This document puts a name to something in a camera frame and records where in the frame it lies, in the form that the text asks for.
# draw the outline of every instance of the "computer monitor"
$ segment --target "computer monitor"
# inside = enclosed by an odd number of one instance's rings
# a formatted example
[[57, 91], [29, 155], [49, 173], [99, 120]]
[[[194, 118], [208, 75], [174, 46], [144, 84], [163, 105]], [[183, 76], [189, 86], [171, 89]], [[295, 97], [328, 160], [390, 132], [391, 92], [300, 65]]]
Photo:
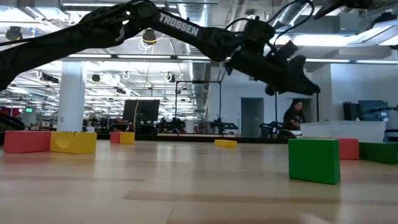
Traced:
[[377, 111], [388, 107], [386, 100], [359, 100], [359, 118], [361, 121], [387, 121], [389, 111]]
[[[123, 120], [133, 121], [138, 100], [124, 102]], [[137, 121], [157, 121], [160, 100], [140, 100], [137, 108]]]

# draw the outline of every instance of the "person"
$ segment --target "person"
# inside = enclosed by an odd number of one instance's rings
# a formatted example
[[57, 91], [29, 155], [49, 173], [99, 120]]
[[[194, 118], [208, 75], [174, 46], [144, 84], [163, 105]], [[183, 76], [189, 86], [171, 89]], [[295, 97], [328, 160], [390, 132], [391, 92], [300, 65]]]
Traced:
[[305, 122], [303, 115], [303, 102], [294, 99], [284, 115], [284, 129], [289, 131], [299, 131], [300, 124]]
[[130, 122], [126, 128], [126, 132], [134, 132], [134, 130], [132, 129], [132, 122]]

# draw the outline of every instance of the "ceiling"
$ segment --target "ceiling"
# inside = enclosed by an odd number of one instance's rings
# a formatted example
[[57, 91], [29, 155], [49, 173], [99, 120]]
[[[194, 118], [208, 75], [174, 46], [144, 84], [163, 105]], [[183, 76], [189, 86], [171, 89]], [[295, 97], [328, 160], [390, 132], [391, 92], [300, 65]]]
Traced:
[[[47, 2], [44, 6], [34, 5], [29, 7], [15, 7], [12, 4], [0, 6], [0, 42], [5, 42], [5, 33], [10, 26], [20, 26], [24, 38], [36, 37], [76, 24], [85, 14], [101, 5], [112, 5], [125, 1], [107, 0], [98, 2], [94, 0], [58, 1], [53, 4]], [[157, 6], [164, 7], [164, 1], [154, 1]], [[322, 2], [314, 1], [319, 10]], [[280, 0], [172, 0], [169, 1], [170, 12], [176, 16], [189, 17], [192, 22], [201, 26], [225, 27], [236, 18], [250, 15], [259, 16], [265, 20], [267, 15], [275, 14], [286, 1]], [[370, 12], [380, 11], [387, 7], [395, 7], [392, 1], [375, 1], [372, 10], [358, 16], [358, 11], [342, 13], [343, 9], [333, 11], [322, 21], [312, 21], [283, 36], [277, 43], [283, 44], [293, 40], [300, 45], [296, 54], [306, 55], [308, 58], [348, 58], [383, 59], [391, 54], [388, 46], [368, 44], [363, 47], [342, 47], [342, 42], [357, 44], [354, 37], [362, 33], [369, 26], [369, 19], [377, 15]], [[301, 13], [300, 19], [309, 15], [308, 9]], [[344, 22], [352, 19], [353, 25]], [[236, 24], [233, 29], [240, 30], [244, 23]], [[310, 40], [311, 35], [323, 35], [323, 41]], [[155, 32], [157, 43], [146, 45], [139, 34], [125, 41], [122, 45], [108, 49], [87, 49], [79, 54], [105, 54], [105, 55], [201, 55], [193, 46], [190, 46], [173, 37], [160, 32]], [[13, 81], [13, 88], [2, 93], [1, 106], [36, 105], [39, 111], [46, 115], [57, 113], [58, 94], [60, 85], [43, 81], [42, 75], [51, 75], [62, 81], [62, 60], [43, 65], [32, 71], [20, 74]], [[168, 74], [174, 75], [177, 81], [221, 80], [220, 64], [202, 63], [193, 61], [163, 61], [147, 62], [145, 60], [87, 60], [84, 63], [87, 71], [85, 115], [107, 114], [118, 116], [123, 113], [125, 99], [160, 99], [159, 116], [173, 116], [175, 104], [175, 83], [167, 81]], [[322, 66], [321, 63], [307, 63], [306, 69], [312, 72]], [[93, 75], [99, 75], [100, 81], [94, 82]], [[227, 78], [225, 84], [239, 83], [241, 78]], [[117, 92], [117, 88], [123, 89], [126, 94]], [[178, 116], [186, 118], [202, 117], [206, 109], [206, 96], [208, 85], [203, 84], [179, 84], [177, 108]]]

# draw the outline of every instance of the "white column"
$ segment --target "white column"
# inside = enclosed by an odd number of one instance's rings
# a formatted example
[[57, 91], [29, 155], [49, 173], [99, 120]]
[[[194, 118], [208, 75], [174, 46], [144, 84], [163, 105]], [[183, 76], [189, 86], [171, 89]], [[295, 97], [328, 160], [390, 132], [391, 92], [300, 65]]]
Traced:
[[63, 62], [57, 131], [82, 131], [85, 88], [84, 63]]

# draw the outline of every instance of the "robotic arm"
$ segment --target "robotic arm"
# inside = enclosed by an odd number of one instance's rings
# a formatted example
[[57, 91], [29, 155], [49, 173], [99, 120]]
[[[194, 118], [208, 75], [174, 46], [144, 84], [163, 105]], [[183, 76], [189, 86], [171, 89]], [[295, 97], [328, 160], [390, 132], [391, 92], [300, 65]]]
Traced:
[[[298, 49], [289, 42], [279, 50], [270, 40], [275, 29], [256, 19], [247, 20], [243, 32], [217, 27], [201, 27], [158, 9], [149, 0], [132, 0], [113, 7], [102, 7], [87, 14], [79, 24], [31, 39], [13, 40], [0, 46], [20, 44], [0, 52], [0, 90], [22, 72], [64, 58], [85, 49], [103, 49], [122, 44], [146, 28], [152, 28], [195, 46], [210, 59], [221, 62], [231, 56], [225, 67], [262, 81], [273, 89], [312, 95], [319, 87], [303, 74], [304, 56], [287, 59]], [[263, 56], [264, 46], [271, 52]]]

